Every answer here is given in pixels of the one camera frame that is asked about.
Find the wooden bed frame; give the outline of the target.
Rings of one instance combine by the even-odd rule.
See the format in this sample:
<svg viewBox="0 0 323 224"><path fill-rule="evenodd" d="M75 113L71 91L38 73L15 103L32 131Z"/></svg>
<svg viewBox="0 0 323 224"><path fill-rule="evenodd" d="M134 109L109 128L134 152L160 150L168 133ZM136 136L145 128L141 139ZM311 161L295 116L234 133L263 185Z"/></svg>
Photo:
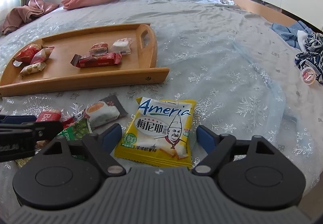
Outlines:
<svg viewBox="0 0 323 224"><path fill-rule="evenodd" d="M284 26L290 26L297 21L288 17L282 12L276 11L270 7L262 5L252 0L233 0L241 9L262 16L269 22L276 22Z"/></svg>

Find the small jelly cup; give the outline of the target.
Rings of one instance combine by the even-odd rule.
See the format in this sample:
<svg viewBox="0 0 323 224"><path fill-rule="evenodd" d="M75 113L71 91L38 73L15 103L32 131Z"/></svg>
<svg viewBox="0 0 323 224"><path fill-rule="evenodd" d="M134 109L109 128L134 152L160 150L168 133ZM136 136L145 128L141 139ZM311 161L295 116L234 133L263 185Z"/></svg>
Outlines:
<svg viewBox="0 0 323 224"><path fill-rule="evenodd" d="M316 73L313 68L305 67L300 74L301 80L308 86L316 81Z"/></svg>

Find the blue patterned clothes pile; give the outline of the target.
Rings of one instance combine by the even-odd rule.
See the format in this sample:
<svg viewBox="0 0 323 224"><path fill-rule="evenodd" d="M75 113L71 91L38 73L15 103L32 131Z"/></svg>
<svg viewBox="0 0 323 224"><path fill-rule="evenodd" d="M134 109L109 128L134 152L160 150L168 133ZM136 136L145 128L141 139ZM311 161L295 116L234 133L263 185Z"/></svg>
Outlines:
<svg viewBox="0 0 323 224"><path fill-rule="evenodd" d="M298 50L295 65L302 71L311 67L316 73L316 80L322 84L322 34L314 32L302 21L290 26L273 23L271 29L289 46Z"/></svg>

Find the beige cookie packet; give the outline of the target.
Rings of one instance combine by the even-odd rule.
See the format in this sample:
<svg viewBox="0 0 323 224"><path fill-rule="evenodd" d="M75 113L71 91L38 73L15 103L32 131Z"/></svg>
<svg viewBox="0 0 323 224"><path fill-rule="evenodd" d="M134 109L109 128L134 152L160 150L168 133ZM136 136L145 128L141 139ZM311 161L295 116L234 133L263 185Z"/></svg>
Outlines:
<svg viewBox="0 0 323 224"><path fill-rule="evenodd" d="M47 64L45 62L38 62L38 63L33 63L31 65L25 66L21 71L20 75L21 76L27 76L31 75L34 73L41 72L45 69Z"/></svg>

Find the long red wafer bar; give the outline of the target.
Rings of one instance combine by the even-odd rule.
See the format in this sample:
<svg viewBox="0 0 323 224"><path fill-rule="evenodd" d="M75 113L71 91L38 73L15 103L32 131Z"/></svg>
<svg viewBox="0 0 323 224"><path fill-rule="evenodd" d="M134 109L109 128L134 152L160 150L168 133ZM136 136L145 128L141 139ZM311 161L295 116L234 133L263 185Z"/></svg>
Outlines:
<svg viewBox="0 0 323 224"><path fill-rule="evenodd" d="M107 53L104 55L90 56L76 54L71 60L71 65L74 67L89 68L118 65L122 61L122 54Z"/></svg>

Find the small red candy packet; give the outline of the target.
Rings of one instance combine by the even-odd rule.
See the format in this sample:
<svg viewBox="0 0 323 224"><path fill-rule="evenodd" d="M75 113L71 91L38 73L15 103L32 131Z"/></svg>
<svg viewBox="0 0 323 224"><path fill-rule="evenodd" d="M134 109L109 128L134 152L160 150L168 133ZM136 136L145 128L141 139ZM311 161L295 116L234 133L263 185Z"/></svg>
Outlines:
<svg viewBox="0 0 323 224"><path fill-rule="evenodd" d="M104 55L108 53L108 44L107 43L96 43L88 51L90 56Z"/></svg>

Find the green wasabi peas packet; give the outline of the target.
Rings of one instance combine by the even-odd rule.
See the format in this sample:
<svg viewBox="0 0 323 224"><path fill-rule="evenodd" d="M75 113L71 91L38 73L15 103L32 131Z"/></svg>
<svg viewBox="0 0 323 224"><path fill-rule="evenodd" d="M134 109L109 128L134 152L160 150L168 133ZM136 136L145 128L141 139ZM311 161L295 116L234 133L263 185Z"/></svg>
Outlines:
<svg viewBox="0 0 323 224"><path fill-rule="evenodd" d="M88 119L82 118L61 131L57 138L65 138L67 141L78 141L90 133L92 133L92 129Z"/></svg>

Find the wooden serving tray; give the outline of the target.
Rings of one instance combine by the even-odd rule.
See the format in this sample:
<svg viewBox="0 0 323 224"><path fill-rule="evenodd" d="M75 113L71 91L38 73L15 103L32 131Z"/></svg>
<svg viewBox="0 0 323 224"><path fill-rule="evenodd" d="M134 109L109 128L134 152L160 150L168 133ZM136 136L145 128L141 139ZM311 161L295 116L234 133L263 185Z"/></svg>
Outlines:
<svg viewBox="0 0 323 224"><path fill-rule="evenodd" d="M130 54L108 55L92 47L130 39ZM157 40L149 24L93 27L33 41L53 48L45 68L22 75L25 63L11 58L1 76L1 96L162 83L169 68L157 66Z"/></svg>

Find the yellow Ameria snack packet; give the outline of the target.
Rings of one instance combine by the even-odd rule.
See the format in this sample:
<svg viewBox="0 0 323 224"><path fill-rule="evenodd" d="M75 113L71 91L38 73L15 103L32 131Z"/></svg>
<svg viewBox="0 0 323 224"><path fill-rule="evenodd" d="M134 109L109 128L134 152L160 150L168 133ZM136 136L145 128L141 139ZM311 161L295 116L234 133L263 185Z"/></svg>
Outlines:
<svg viewBox="0 0 323 224"><path fill-rule="evenodd" d="M114 156L155 167L192 166L189 138L195 100L136 99L136 114Z"/></svg>

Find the snowflake bed cover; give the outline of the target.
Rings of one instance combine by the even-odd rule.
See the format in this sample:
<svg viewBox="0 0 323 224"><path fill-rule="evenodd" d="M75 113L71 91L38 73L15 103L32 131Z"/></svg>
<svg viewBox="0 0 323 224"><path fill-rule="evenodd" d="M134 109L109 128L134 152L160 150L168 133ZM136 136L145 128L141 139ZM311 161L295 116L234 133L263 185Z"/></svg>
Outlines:
<svg viewBox="0 0 323 224"><path fill-rule="evenodd" d="M38 115L61 109L69 117L117 95L128 115L136 99L197 102L193 124L216 133L271 141L306 177L301 208L322 214L322 86L306 85L290 47L262 17L212 0L120 0L72 11L59 8L1 37L1 67L24 45L94 26L147 22L158 42L157 64L170 72L161 84L55 92L1 99L1 112Z"/></svg>

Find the white pink candy packet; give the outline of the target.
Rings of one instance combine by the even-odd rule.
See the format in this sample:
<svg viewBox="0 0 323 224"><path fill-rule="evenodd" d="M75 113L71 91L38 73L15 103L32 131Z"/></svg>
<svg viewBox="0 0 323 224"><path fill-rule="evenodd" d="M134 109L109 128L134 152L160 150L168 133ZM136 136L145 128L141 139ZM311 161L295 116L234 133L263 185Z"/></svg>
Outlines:
<svg viewBox="0 0 323 224"><path fill-rule="evenodd" d="M120 53L122 55L128 55L131 53L131 38L121 38L116 40L109 48L110 53Z"/></svg>

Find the red biscuit packet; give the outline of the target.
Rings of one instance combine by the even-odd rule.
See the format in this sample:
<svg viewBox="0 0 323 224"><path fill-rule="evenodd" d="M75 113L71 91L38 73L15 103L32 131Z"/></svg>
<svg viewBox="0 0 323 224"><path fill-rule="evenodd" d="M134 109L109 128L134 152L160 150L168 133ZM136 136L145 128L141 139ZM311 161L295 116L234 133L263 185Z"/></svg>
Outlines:
<svg viewBox="0 0 323 224"><path fill-rule="evenodd" d="M62 111L58 109L42 111L37 117L37 122L59 121L62 117Z"/></svg>

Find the mauve crumpled blanket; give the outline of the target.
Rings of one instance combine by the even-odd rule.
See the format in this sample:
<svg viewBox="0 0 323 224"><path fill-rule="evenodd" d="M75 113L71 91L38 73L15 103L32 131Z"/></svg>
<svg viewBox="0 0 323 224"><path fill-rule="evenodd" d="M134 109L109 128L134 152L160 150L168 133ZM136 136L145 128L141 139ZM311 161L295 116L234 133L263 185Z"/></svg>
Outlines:
<svg viewBox="0 0 323 224"><path fill-rule="evenodd" d="M22 26L46 15L59 7L57 3L44 0L29 0L28 5L13 8L1 25L3 35L10 34Z"/></svg>

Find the red white snack packet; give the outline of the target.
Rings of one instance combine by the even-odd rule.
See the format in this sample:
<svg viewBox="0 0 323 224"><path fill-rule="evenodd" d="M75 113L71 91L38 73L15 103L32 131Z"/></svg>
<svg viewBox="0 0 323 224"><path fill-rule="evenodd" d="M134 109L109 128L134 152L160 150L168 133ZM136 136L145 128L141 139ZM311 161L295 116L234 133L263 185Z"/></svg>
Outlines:
<svg viewBox="0 0 323 224"><path fill-rule="evenodd" d="M50 54L52 53L54 48L55 48L54 46L42 48L39 52L37 52L34 55L30 64L45 62L47 59L49 59Z"/></svg>

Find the white coffee sachet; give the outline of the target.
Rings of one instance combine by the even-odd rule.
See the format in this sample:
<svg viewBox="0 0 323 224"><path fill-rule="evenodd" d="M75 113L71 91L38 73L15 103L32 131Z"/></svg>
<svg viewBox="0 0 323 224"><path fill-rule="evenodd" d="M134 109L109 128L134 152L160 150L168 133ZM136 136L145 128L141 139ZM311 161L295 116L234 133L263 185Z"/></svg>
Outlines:
<svg viewBox="0 0 323 224"><path fill-rule="evenodd" d="M92 129L96 129L105 124L125 117L128 113L121 105L115 94L92 104L85 109L86 117Z"/></svg>

